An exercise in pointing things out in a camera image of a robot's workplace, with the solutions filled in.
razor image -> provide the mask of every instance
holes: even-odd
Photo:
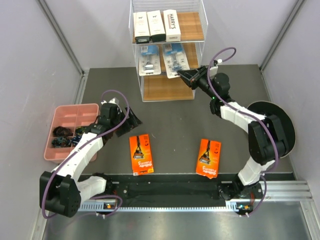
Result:
[[[199,161],[201,163],[204,163],[204,164],[209,164],[210,163],[209,151],[210,151],[210,140],[208,140],[208,144],[206,146],[206,151],[204,152],[204,154],[199,159]]]
[[[144,154],[142,153],[141,147],[140,147],[140,139],[139,136],[136,136],[136,150],[133,154],[133,158],[134,159],[143,159],[144,158]]]

barcode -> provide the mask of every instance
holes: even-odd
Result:
[[[171,44],[165,44],[165,45],[164,45],[164,50],[165,50],[166,52],[172,51]]]
[[[148,47],[147,46],[142,46],[141,47],[141,52],[142,53],[147,53],[148,52]]]

white box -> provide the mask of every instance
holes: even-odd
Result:
[[[181,40],[177,11],[173,9],[163,11],[163,20],[167,42],[178,42]]]
[[[147,12],[133,13],[134,39],[137,44],[145,44],[150,42],[150,32],[148,25]]]
[[[153,43],[163,42],[166,40],[164,23],[162,22],[161,13],[157,11],[148,11],[148,23],[150,35]]]

robotic arm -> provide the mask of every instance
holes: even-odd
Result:
[[[80,142],[68,156],[72,156],[71,159],[65,162],[68,159],[67,157],[64,160],[65,163],[62,162],[52,172],[45,171],[41,175],[40,207],[42,207],[42,201],[45,198],[45,210],[73,217],[83,202],[108,190],[108,179],[102,176],[93,175],[87,180],[81,182],[78,182],[78,180],[91,158],[106,144],[108,139],[113,136],[113,133],[120,137],[142,124],[133,111],[129,109],[128,118],[118,129],[97,138],[97,136],[117,126],[124,118],[125,114],[119,107],[119,101],[116,98],[109,102],[102,102],[97,121],[85,129]],[[58,168],[59,171],[53,177],[48,192],[45,194],[46,186]]]
[[[262,121],[275,142],[278,156],[284,157],[294,147],[295,130],[288,115],[271,102],[257,102],[249,109],[240,106],[229,95],[229,77],[224,73],[217,73],[218,62],[209,71],[210,81],[217,94],[230,106],[220,101],[212,91],[208,79],[208,68],[202,66],[192,70],[178,70],[177,73],[184,83],[191,89],[200,88],[211,97],[211,113],[228,120],[248,133],[250,158],[244,168],[235,176],[232,183],[222,183],[218,186],[220,196],[225,200],[235,197],[245,197],[250,194],[260,180],[260,175],[275,163],[275,151],[263,127],[250,116]]]

cable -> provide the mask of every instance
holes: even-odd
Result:
[[[271,145],[273,147],[273,150],[274,150],[274,155],[275,155],[275,162],[274,162],[274,165],[271,169],[269,170],[266,170],[264,172],[262,172],[261,174],[261,178],[262,180],[264,181],[264,193],[263,193],[263,196],[260,200],[260,202],[258,203],[258,205],[254,208],[254,210],[252,212],[250,212],[248,214],[248,216],[251,216],[261,205],[261,203],[263,202],[263,200],[265,199],[266,197],[266,193],[267,193],[267,182],[266,182],[266,179],[263,177],[263,175],[267,172],[271,172],[273,170],[275,170],[279,164],[279,154],[278,154],[278,150],[277,150],[277,146],[276,146],[276,143],[275,143],[275,140],[273,139],[270,131],[268,130],[267,126],[259,119],[257,118],[256,116],[254,115],[251,115],[250,113],[247,113],[247,112],[243,112],[241,110],[238,110],[237,108],[235,108],[234,106],[230,105],[229,103],[227,103],[225,100],[222,99],[222,97],[219,96],[219,94],[217,93],[217,91],[215,90],[215,88],[213,87],[212,83],[211,83],[211,79],[210,79],[210,69],[214,63],[214,61],[216,60],[216,58],[223,52],[227,51],[227,50],[233,50],[233,54],[226,58],[225,60],[222,60],[222,62],[225,62],[225,61],[228,61],[229,59],[231,59],[237,52],[237,49],[233,46],[231,47],[227,47],[225,49],[222,49],[221,51],[219,51],[216,55],[213,56],[213,58],[211,59],[210,63],[209,63],[209,66],[208,66],[208,69],[207,69],[207,72],[206,72],[206,77],[207,77],[207,81],[209,83],[209,86],[211,88],[211,90],[213,91],[214,95],[226,106],[228,106],[229,108],[231,108],[232,110],[234,111],[237,111],[238,113],[242,114],[242,115],[245,115],[245,116],[248,116],[249,118],[252,118],[254,119],[255,121],[257,121],[261,126],[262,128],[264,129],[265,133],[267,134],[268,138],[270,139],[270,142],[271,142]]]
[[[116,208],[111,213],[109,213],[108,215],[105,215],[105,217],[110,217],[113,214],[115,214],[119,210],[119,208],[122,206],[123,199],[120,196],[117,196],[117,195],[102,195],[102,196],[95,196],[95,197],[92,197],[90,199],[107,199],[107,198],[116,198],[116,199],[120,200],[120,203],[116,206]],[[54,230],[53,222],[51,221],[50,222],[51,232],[53,234],[55,234],[55,235],[58,235],[61,232],[63,232],[64,230],[66,230],[66,228],[69,227],[71,224],[73,224],[75,221],[78,221],[79,219],[82,219],[85,216],[89,216],[89,215],[92,216],[92,215],[97,215],[97,214],[99,215],[99,213],[95,213],[95,212],[88,212],[88,213],[82,214],[82,215],[76,217],[75,219],[73,219],[71,222],[69,222],[67,225],[65,225],[63,228],[61,228],[59,231]]]
[[[96,139],[98,139],[98,138],[101,138],[101,137],[103,137],[104,135],[107,135],[107,134],[109,134],[109,133],[112,133],[114,130],[116,130],[116,129],[119,128],[122,124],[124,124],[124,122],[127,120],[128,116],[129,116],[129,112],[130,112],[130,107],[129,107],[129,102],[128,102],[126,96],[123,95],[120,91],[117,91],[117,90],[107,90],[107,91],[105,91],[105,92],[102,94],[101,98],[103,99],[103,98],[104,98],[104,95],[105,95],[106,93],[110,93],[110,92],[120,94],[120,95],[123,97],[123,99],[124,99],[124,101],[125,101],[125,103],[126,103],[126,107],[127,107],[125,117],[123,118],[123,120],[122,120],[117,126],[111,128],[110,130],[108,130],[108,131],[106,131],[106,132],[104,132],[104,133],[102,133],[102,134],[100,134],[100,135],[92,138],[91,140],[87,141],[85,144],[83,144],[81,147],[79,147],[79,150],[82,150],[85,146],[87,146],[88,144],[90,144],[92,141],[94,141],[94,140],[96,140]],[[52,175],[51,175],[48,183],[47,183],[46,186],[45,186],[44,193],[43,193],[43,197],[42,197],[42,202],[41,202],[41,208],[42,208],[42,209],[41,209],[41,212],[42,212],[42,215],[43,215],[43,217],[44,217],[45,219],[51,219],[51,218],[53,218],[55,215],[57,215],[56,213],[54,213],[54,214],[52,214],[52,215],[50,215],[50,216],[47,216],[47,215],[46,215],[45,205],[46,205],[46,199],[47,199],[49,187],[50,187],[50,185],[51,185],[54,177],[55,177],[55,176],[57,175],[57,173],[60,171],[60,169],[61,169],[67,162],[69,162],[70,159],[73,158],[77,153],[78,153],[77,151],[74,151],[71,155],[69,155],[69,156],[58,166],[58,168],[52,173]]]

